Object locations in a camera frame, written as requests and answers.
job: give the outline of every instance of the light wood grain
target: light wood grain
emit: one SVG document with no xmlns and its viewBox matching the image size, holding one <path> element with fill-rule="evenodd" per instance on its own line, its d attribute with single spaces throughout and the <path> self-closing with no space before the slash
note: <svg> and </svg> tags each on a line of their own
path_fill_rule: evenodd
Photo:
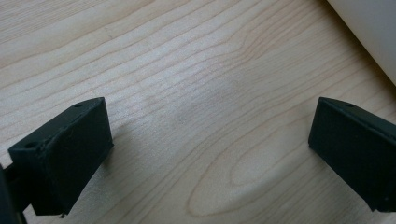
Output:
<svg viewBox="0 0 396 224">
<path fill-rule="evenodd" d="M 396 90 L 327 2 L 2 1 L 0 162 L 105 96 L 115 147 L 66 218 L 394 223 L 308 148 L 319 96 L 396 121 Z"/>
</svg>

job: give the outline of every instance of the table top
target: table top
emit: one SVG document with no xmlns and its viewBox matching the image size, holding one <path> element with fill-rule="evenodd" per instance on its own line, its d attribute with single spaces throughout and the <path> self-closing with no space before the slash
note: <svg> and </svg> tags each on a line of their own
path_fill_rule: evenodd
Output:
<svg viewBox="0 0 396 224">
<path fill-rule="evenodd" d="M 396 121 L 396 89 L 325 1 L 0 2 L 0 162 L 106 97 L 114 148 L 65 218 L 394 223 L 307 144 L 319 96 Z"/>
</svg>

